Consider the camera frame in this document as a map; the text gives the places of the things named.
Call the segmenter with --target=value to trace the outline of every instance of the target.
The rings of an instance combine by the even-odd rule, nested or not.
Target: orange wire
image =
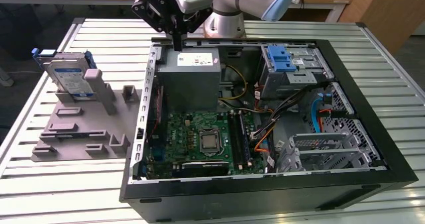
[[[320,127],[320,132],[324,131],[324,120],[323,120],[323,117],[319,117],[319,127]]]
[[[255,148],[253,148],[253,151],[256,151],[256,152],[257,152],[257,151],[259,151],[259,152],[264,152],[264,151],[265,151],[265,149],[259,149],[259,147],[260,147],[261,142],[265,140],[265,138],[268,137],[268,135],[271,134],[271,132],[272,132],[273,129],[275,129],[275,126],[268,130],[268,132],[265,133],[265,135],[264,135],[263,138],[260,139],[257,145],[256,145]]]
[[[260,100],[255,100],[253,108],[255,108],[256,111],[264,111],[264,109],[259,109],[259,106],[257,106],[259,101],[260,101]]]

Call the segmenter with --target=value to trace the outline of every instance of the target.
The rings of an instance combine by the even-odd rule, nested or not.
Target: aluminum work table
[[[88,49],[112,88],[141,87],[151,38],[164,35],[136,19],[76,21],[80,24],[72,24],[59,50]],[[425,94],[369,30],[353,23],[261,21],[247,21],[245,29],[248,37],[332,42],[420,180],[345,210],[203,223],[424,223]],[[192,36],[203,37],[203,30]],[[143,223],[132,208],[119,202],[124,159],[40,163],[29,159],[57,101],[55,90],[56,85],[44,73],[0,147],[1,224]]]

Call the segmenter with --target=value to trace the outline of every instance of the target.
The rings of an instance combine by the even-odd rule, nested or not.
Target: connector
[[[296,66],[291,61],[291,54],[284,46],[268,46],[268,55],[276,72],[295,72]]]
[[[324,104],[332,105],[332,94],[324,95]]]
[[[347,111],[343,110],[331,110],[316,112],[317,117],[331,117],[331,118],[348,118],[348,119],[357,119],[355,114],[348,114]]]

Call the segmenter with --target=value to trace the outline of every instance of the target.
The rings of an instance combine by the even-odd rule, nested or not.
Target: robotic arm
[[[292,0],[136,0],[132,10],[157,32],[165,32],[173,40],[175,50],[181,51],[183,40],[205,22],[208,17],[213,33],[220,33],[219,27],[235,27],[241,31],[241,10],[261,17],[264,20],[277,20],[285,13]],[[223,36],[239,36],[225,32]]]

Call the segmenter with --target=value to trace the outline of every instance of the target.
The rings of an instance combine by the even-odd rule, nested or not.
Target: power supply label
[[[177,55],[177,66],[212,66],[212,65],[213,65],[212,53],[180,53]]]

